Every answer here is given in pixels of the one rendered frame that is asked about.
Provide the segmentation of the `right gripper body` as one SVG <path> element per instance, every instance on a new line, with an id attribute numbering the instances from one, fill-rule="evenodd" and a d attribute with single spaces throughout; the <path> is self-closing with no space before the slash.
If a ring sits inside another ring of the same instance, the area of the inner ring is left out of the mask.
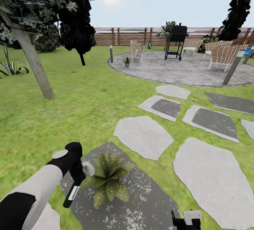
<path id="1" fill-rule="evenodd" d="M 192 219 L 192 225 L 186 225 L 183 219 L 176 219 L 177 230 L 201 230 L 200 220 Z"/>

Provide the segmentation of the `insectifuge atomizer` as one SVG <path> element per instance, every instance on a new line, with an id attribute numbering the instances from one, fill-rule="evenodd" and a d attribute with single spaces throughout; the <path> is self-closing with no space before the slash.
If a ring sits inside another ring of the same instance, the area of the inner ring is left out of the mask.
<path id="1" fill-rule="evenodd" d="M 72 186 L 71 186 L 71 188 L 70 188 L 70 190 L 69 190 L 69 192 L 67 194 L 67 197 L 66 197 L 66 199 L 65 199 L 65 201 L 63 203 L 63 207 L 64 208 L 69 208 L 70 207 L 70 205 L 71 205 L 71 203 L 72 203 L 72 201 L 73 201 L 77 191 L 79 190 L 79 187 L 80 186 L 78 184 L 75 184 L 75 182 L 73 182 L 73 184 L 72 184 Z"/>

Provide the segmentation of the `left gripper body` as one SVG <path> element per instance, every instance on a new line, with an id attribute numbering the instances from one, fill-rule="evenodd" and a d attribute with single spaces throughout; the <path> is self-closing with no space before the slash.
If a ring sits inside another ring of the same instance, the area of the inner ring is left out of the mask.
<path id="1" fill-rule="evenodd" d="M 73 178 L 75 184 L 78 185 L 86 178 L 86 173 L 83 171 L 82 164 L 76 168 L 70 168 L 69 173 Z"/>

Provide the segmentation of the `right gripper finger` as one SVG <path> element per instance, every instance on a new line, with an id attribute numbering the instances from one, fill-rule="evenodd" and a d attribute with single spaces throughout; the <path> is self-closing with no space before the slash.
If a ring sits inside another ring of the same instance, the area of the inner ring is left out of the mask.
<path id="1" fill-rule="evenodd" d="M 176 226 L 176 219 L 180 219 L 180 218 L 175 218 L 174 216 L 172 216 L 172 219 L 173 219 L 173 225 Z M 184 218 L 181 218 L 181 219 L 184 219 Z"/>

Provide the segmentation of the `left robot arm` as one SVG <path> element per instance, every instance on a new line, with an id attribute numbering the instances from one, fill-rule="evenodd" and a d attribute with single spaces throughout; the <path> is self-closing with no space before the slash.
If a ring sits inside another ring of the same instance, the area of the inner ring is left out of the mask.
<path id="1" fill-rule="evenodd" d="M 80 142 L 66 144 L 32 177 L 5 195 L 0 200 L 0 230 L 31 230 L 68 170 L 78 185 L 86 178 L 85 171 L 93 176 L 92 164 L 81 163 L 81 157 Z"/>

